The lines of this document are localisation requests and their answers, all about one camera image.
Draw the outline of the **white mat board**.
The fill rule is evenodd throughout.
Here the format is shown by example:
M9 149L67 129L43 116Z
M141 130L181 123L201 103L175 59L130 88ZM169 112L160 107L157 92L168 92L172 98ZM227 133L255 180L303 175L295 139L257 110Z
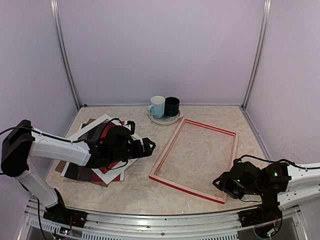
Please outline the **white mat board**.
M86 124L82 127L82 125L79 127L79 130L68 137L69 140L79 140L82 136L87 134L90 130L94 129L95 127L98 127L101 124L107 123L108 120L111 120L112 118L107 115L103 114L96 120ZM113 168L111 171L106 170L100 170L99 168L93 169L93 176L97 176L97 178L100 180L96 181L96 179L93 180L94 183L101 184L104 182L105 185L108 185L111 183L114 179L123 180L124 179L124 173L127 168L129 168L131 165L133 165L138 159L130 159L126 166L119 168L123 164L118 162L113 164Z

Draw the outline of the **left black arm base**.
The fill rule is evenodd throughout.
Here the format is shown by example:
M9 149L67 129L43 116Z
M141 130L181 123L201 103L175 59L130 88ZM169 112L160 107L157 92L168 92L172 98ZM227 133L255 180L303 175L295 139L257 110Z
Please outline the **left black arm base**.
M88 213L66 208L60 192L56 188L54 191L57 195L57 204L49 208L46 207L43 218L70 227L84 228Z

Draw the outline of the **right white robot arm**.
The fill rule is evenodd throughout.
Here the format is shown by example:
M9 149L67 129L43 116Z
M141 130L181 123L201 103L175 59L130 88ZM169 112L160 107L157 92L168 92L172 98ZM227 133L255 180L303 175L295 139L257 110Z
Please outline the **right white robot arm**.
M291 165L280 161L259 168L249 161L233 163L212 184L233 199L259 196L256 218L266 222L276 209L286 210L320 196L320 168L314 163Z

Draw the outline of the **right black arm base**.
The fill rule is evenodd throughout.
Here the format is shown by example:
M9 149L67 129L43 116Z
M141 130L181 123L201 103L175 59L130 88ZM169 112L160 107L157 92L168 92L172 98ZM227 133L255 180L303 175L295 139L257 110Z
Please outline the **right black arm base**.
M281 219L282 211L279 209L278 195L262 195L262 204L256 208L243 210L238 213L242 227L259 225Z

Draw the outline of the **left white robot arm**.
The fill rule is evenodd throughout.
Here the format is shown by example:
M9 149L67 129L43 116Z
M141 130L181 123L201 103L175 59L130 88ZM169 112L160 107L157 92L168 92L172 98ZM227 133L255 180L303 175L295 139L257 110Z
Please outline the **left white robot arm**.
M100 136L96 141L69 140L40 131L25 119L17 126L1 131L7 136L2 142L0 168L3 175L15 178L63 223L70 218L69 209L60 193L32 172L28 159L56 159L89 169L108 169L118 162L126 165L131 159L151 156L156 148L149 138L134 139L133 133L133 129L120 124L111 127L106 136Z

